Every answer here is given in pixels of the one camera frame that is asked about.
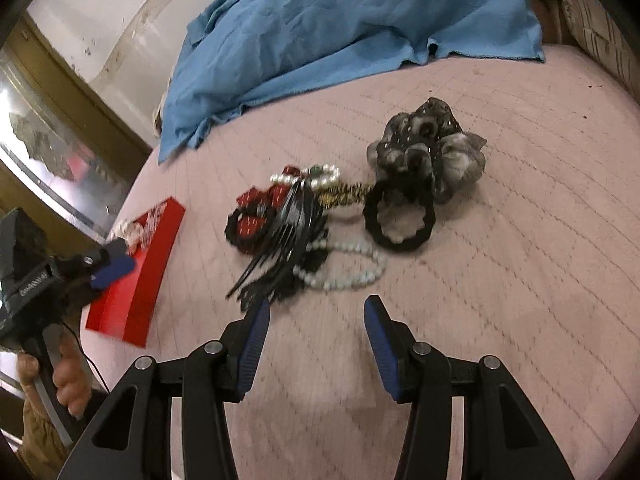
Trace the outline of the person's left hand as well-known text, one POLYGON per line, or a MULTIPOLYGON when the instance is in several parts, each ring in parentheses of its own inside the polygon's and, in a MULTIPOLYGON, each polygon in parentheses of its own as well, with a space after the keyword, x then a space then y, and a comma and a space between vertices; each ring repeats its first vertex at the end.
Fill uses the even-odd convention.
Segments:
MULTIPOLYGON (((72 335, 62 333, 60 338, 60 362, 55 365, 52 380, 56 388, 56 400, 76 419, 82 419, 92 397, 91 380, 81 364, 82 355, 72 335)), ((25 393, 26 401, 45 419, 46 409, 35 387, 39 377, 39 364, 34 356, 21 352, 17 355, 18 381, 25 393)))

